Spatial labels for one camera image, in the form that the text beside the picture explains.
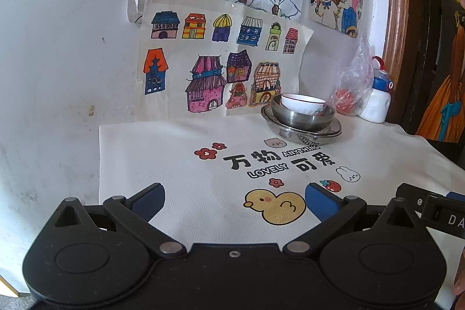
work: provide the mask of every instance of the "wooden door frame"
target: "wooden door frame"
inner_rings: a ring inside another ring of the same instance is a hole
[[[412,86],[421,38],[421,0],[389,0],[383,58],[394,82],[387,121],[400,124]]]

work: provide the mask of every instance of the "teddy bear drawing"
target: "teddy bear drawing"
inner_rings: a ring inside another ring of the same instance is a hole
[[[321,23],[336,29],[336,15],[339,9],[334,0],[319,0],[317,15],[321,17]]]

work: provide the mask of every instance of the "metal screw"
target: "metal screw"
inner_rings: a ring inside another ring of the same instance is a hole
[[[182,247],[179,242],[164,242],[159,246],[159,249],[164,254],[176,254],[182,250]]]
[[[287,249],[294,254],[302,254],[310,249],[310,245],[307,242],[293,241],[287,244]]]
[[[240,252],[239,251],[229,251],[229,256],[230,257],[239,257]]]

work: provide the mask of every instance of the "house drawing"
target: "house drawing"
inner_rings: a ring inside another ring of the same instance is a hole
[[[176,12],[157,12],[152,20],[152,38],[176,38],[179,23]]]
[[[259,43],[260,33],[263,27],[261,19],[255,19],[247,16],[240,26],[238,44],[257,46]]]
[[[229,53],[226,63],[227,83],[248,81],[251,70],[252,62],[245,49],[239,53]]]
[[[277,51],[280,43],[281,25],[276,21],[271,25],[270,37],[268,37],[266,51]]]
[[[164,90],[164,76],[168,70],[168,64],[162,48],[149,49],[144,64],[146,74],[145,94],[152,94]]]
[[[277,62],[260,62],[254,73],[250,94],[250,106],[269,103],[275,94],[281,93],[281,71]]]
[[[229,39],[229,32],[231,32],[231,26],[233,21],[228,14],[220,15],[216,18],[213,22],[213,36],[212,41],[228,41]]]
[[[247,91],[242,82],[238,82],[234,85],[230,91],[231,97],[226,102],[226,108],[238,108],[247,105]]]
[[[223,104],[226,81],[221,75],[219,55],[200,55],[192,68],[192,81],[186,88],[187,109],[205,112]]]
[[[185,18],[182,38],[204,38],[205,23],[204,14],[189,14]]]
[[[289,28],[286,35],[286,42],[284,44],[283,53],[294,53],[295,46],[297,45],[298,30]]]

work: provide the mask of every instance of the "blue house drawing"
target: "blue house drawing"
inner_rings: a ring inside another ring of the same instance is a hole
[[[261,19],[255,19],[247,16],[240,26],[237,43],[242,45],[257,46],[259,43],[260,33],[263,22]]]
[[[166,70],[168,70],[168,64],[164,57],[163,49],[149,49],[144,64],[144,73],[146,74],[146,95],[164,90]]]

